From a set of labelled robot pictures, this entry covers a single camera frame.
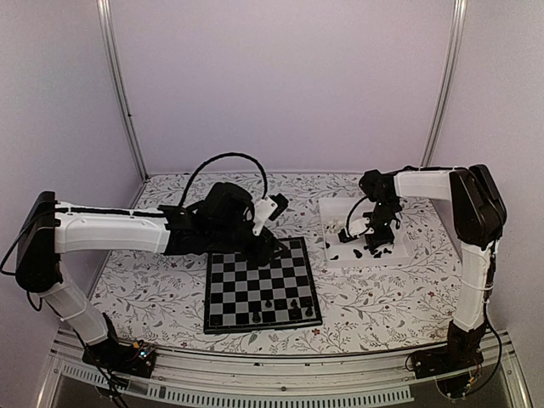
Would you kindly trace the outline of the white plastic tray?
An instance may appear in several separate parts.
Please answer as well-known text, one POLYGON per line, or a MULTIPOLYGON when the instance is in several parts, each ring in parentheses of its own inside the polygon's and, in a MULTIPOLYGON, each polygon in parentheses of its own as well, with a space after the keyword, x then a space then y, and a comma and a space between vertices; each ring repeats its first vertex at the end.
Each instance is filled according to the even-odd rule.
POLYGON ((415 253, 400 220, 371 227, 373 205, 356 198, 319 199, 328 268, 405 266, 415 253))

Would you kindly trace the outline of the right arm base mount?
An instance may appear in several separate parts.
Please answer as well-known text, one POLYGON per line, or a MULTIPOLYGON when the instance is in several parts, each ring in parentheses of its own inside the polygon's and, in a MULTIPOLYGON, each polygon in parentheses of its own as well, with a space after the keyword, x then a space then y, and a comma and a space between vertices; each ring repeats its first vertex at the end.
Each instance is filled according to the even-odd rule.
POLYGON ((438 390, 448 399, 465 398, 479 379, 484 357, 479 342, 464 343, 449 340, 445 346, 411 353, 405 368, 416 379, 441 377, 436 382, 438 390))

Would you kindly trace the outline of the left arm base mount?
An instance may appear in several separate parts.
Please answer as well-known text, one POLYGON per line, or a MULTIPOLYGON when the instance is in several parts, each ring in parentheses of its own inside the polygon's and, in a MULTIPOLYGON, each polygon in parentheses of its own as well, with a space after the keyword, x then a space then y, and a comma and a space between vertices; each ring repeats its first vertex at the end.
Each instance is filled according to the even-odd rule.
POLYGON ((95 345, 87 345, 82 356, 86 364, 131 376, 150 378, 156 363, 156 346, 144 340, 130 345, 118 340, 111 319, 103 314, 108 329, 107 338, 95 345))

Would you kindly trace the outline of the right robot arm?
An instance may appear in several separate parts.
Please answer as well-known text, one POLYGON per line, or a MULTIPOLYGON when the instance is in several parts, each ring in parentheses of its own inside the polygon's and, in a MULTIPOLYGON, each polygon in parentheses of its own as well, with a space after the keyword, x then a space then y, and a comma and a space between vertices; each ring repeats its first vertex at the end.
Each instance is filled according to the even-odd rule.
POLYGON ((472 359, 488 326, 487 303, 494 286, 496 249, 507 221, 507 210, 487 166, 411 167, 363 174, 359 187, 374 203, 361 231, 368 247, 390 242, 390 224, 396 222, 400 201, 423 197, 448 201, 462 249, 462 278, 456 312, 449 324, 447 344, 439 363, 456 371, 472 359))

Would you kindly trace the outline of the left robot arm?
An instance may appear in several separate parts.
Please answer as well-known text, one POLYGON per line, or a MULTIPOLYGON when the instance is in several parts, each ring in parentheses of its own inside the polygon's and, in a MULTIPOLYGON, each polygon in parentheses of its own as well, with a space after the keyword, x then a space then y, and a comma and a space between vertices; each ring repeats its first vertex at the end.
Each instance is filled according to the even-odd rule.
POLYGON ((145 210, 77 207, 42 192, 5 254, 16 256, 11 272, 21 289, 35 293, 80 336, 88 352, 109 369, 142 358, 119 343, 110 319, 101 314, 63 270, 68 252, 134 250, 165 256, 240 252, 257 265, 281 253, 266 228, 288 206, 282 195, 254 201, 240 186, 216 183, 207 196, 184 207, 145 210))

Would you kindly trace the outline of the black white chessboard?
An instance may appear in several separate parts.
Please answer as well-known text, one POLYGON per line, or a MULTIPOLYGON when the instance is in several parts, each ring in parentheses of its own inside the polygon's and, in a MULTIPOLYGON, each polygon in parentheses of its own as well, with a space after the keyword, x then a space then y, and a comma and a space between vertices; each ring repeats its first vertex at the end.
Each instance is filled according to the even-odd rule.
POLYGON ((303 237, 289 238, 286 254, 257 266, 240 253, 214 253, 207 259, 203 331, 229 334, 260 330, 296 329, 323 323, 320 305, 303 237), (264 304, 269 299, 272 307, 264 304), (297 300, 301 320, 290 321, 290 303, 297 300), (313 315, 305 315, 303 300, 312 302, 313 315), (254 323, 252 313, 261 321, 254 323))

